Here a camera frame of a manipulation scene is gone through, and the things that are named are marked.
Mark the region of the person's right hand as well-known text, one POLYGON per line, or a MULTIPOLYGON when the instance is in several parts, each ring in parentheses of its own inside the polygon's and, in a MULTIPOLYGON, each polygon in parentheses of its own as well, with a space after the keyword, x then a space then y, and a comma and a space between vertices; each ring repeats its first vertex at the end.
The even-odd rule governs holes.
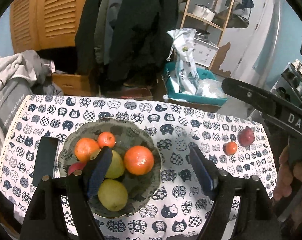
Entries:
MULTIPOLYGON (((273 198, 276 201, 280 200, 283 197, 290 196, 292 192, 291 183, 294 178, 302 182, 302 162, 297 163, 294 166, 293 171, 291 171, 288 164, 288 149, 289 147, 286 146, 278 159, 280 168, 278 171, 277 184, 273 191, 273 198)), ((291 217, 294 222, 294 228, 296 229, 302 223, 302 200, 300 204, 295 208, 295 210, 291 213, 291 217)))

